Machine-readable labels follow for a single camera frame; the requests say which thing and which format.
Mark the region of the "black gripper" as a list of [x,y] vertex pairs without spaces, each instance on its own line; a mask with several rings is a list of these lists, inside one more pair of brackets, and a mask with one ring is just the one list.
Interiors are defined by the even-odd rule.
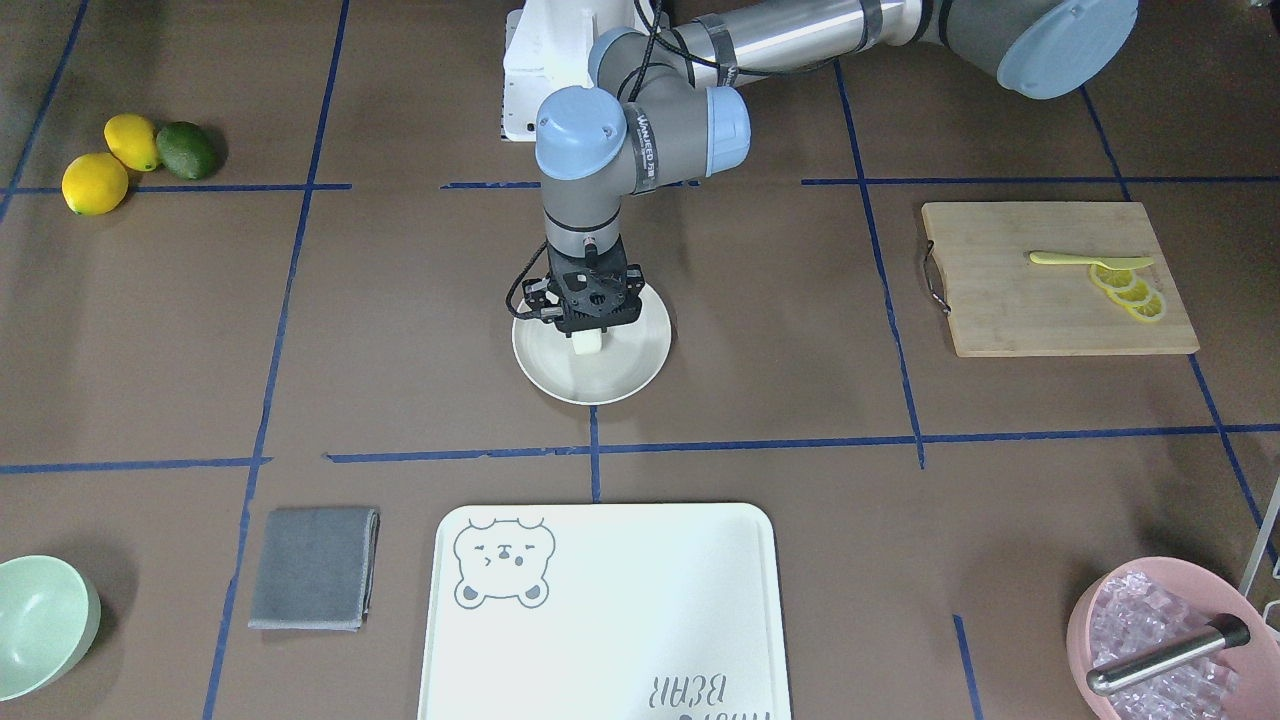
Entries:
[[640,265],[627,261],[623,241],[585,258],[571,258],[547,243],[535,255],[543,252],[548,254],[549,272],[524,282],[526,320],[552,324],[563,334],[639,320],[646,282]]

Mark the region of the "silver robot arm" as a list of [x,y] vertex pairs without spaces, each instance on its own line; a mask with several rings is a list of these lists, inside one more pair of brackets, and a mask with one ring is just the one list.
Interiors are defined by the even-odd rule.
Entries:
[[552,92],[534,122],[544,275],[506,296],[518,322],[562,334],[643,314],[627,260],[627,196],[739,167],[751,146],[740,87],[799,76],[879,45],[937,44],[1004,88],[1046,100],[1100,73],[1135,27],[1135,1],[763,1],[684,26],[616,28],[588,54],[588,86]]

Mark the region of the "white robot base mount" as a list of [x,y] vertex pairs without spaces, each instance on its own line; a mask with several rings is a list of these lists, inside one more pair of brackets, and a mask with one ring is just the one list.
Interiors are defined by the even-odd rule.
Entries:
[[588,56],[609,29],[644,32],[650,1],[526,1],[506,17],[500,137],[532,142],[536,115],[554,91],[588,87]]

